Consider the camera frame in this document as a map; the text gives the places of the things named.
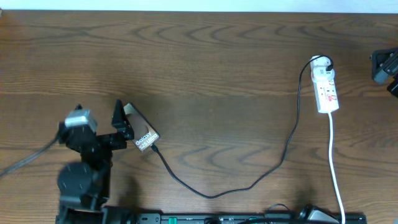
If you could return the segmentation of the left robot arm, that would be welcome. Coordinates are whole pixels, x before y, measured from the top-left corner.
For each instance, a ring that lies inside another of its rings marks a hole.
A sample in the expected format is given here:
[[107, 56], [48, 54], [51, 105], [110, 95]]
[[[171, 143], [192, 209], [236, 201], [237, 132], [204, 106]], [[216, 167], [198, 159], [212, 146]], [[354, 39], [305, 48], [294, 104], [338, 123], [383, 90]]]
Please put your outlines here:
[[91, 111], [77, 105], [58, 125], [58, 142], [78, 152], [81, 161], [68, 163], [57, 179], [60, 190], [56, 223], [105, 223], [109, 200], [113, 151], [127, 148], [134, 130], [121, 100], [117, 100], [111, 125], [115, 133], [98, 135]]

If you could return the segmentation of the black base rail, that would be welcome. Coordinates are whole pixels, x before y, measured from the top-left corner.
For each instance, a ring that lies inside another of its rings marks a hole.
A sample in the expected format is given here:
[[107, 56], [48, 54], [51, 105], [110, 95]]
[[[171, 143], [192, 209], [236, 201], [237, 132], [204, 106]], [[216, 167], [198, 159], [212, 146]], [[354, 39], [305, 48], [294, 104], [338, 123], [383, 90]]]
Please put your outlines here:
[[66, 215], [58, 215], [56, 224], [240, 224], [240, 223], [340, 223], [338, 215], [322, 214], [319, 210], [314, 215], [295, 218], [289, 212], [271, 212], [267, 214], [159, 214], [131, 212], [90, 213], [70, 211]]

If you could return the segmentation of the white power strip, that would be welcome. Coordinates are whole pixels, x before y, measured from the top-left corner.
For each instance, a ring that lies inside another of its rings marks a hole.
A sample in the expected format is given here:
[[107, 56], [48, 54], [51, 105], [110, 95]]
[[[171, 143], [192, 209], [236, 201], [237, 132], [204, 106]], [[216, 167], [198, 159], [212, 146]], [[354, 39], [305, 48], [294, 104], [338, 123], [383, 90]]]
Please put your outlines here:
[[339, 103], [332, 60], [321, 55], [314, 55], [311, 58], [310, 68], [318, 112], [327, 114], [338, 110]]

